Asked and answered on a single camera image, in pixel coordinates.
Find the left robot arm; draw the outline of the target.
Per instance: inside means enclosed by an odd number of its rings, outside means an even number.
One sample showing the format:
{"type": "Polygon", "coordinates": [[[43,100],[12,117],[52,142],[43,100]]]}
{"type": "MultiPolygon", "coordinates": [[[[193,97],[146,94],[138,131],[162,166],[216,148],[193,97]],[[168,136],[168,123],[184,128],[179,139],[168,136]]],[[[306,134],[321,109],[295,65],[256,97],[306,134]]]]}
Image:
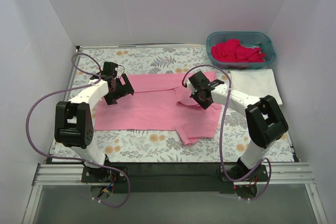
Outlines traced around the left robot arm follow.
{"type": "Polygon", "coordinates": [[[83,160],[88,174],[106,182],[112,171],[100,167],[108,165],[107,155],[93,142],[91,110],[104,99],[107,105],[117,104],[117,99],[133,95],[134,89],[125,73],[118,77],[118,64],[105,62],[98,76],[90,78],[90,86],[66,102],[58,102],[55,116],[55,140],[76,152],[83,160]]]}

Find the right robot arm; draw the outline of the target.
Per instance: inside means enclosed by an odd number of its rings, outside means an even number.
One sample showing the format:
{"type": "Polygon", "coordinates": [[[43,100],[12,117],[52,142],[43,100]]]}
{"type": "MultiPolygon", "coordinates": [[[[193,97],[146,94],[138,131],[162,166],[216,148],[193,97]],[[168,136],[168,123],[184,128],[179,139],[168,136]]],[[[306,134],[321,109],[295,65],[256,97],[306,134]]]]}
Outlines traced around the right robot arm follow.
{"type": "Polygon", "coordinates": [[[279,104],[270,95],[260,98],[237,91],[231,80],[210,81],[201,71],[190,77],[184,76],[182,85],[190,90],[190,97],[204,110],[212,104],[220,104],[225,111],[231,108],[245,116],[250,142],[236,165],[223,170],[231,182],[240,182],[249,177],[267,160],[265,155],[274,142],[289,129],[279,104]]]}

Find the pink t shirt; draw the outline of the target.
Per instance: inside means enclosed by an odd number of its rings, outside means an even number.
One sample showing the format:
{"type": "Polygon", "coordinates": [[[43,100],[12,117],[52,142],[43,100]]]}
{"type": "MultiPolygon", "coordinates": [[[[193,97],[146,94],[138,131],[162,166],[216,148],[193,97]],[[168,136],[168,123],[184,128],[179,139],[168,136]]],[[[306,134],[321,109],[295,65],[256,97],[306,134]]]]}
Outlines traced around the pink t shirt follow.
{"type": "Polygon", "coordinates": [[[214,137],[222,106],[204,110],[181,85],[182,73],[138,74],[129,76],[133,95],[115,105],[98,103],[94,129],[176,131],[184,145],[214,137]]]}

